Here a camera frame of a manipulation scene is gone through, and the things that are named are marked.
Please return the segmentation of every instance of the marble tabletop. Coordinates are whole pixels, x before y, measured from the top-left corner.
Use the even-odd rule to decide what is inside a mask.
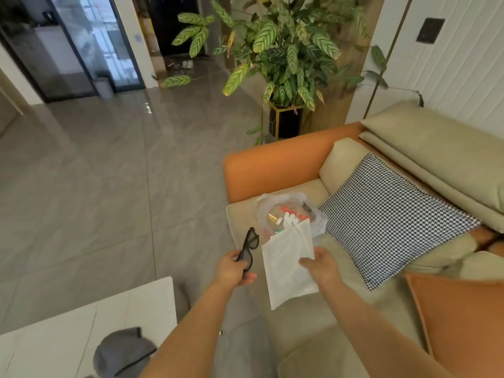
[[[166,277],[0,336],[0,377],[96,376],[93,354],[113,331],[141,327],[159,346],[177,325]]]

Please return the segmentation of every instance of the black plant pot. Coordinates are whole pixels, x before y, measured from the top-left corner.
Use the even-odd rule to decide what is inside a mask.
[[[294,138],[301,128],[302,108],[285,108],[272,106],[270,108],[269,131],[276,139]]]

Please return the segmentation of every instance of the person's left hand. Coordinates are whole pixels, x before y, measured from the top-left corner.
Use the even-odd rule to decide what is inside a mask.
[[[240,254],[239,250],[226,253],[217,266],[214,282],[226,289],[233,290],[237,286],[249,285],[257,277],[257,273],[243,272],[247,267],[246,261],[235,261]]]

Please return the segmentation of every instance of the sofa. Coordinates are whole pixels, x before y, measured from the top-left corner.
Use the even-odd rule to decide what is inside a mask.
[[[319,205],[343,185],[362,158],[374,152],[426,192],[476,216],[482,225],[414,260],[407,269],[439,274],[504,232],[504,141],[410,102],[341,127],[228,155],[224,173],[227,216],[237,248],[257,227],[255,202],[263,193],[302,191]],[[343,281],[384,318],[426,350],[413,298],[401,274],[373,291],[348,253],[328,234],[318,239],[336,259]],[[320,293],[271,310],[261,247],[253,251],[250,286],[268,324],[279,375],[368,377]]]

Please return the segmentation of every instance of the wall switch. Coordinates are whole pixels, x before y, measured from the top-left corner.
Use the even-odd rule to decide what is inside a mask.
[[[422,29],[418,33],[416,42],[424,44],[433,44],[438,38],[439,32],[444,24],[444,18],[426,18]]]

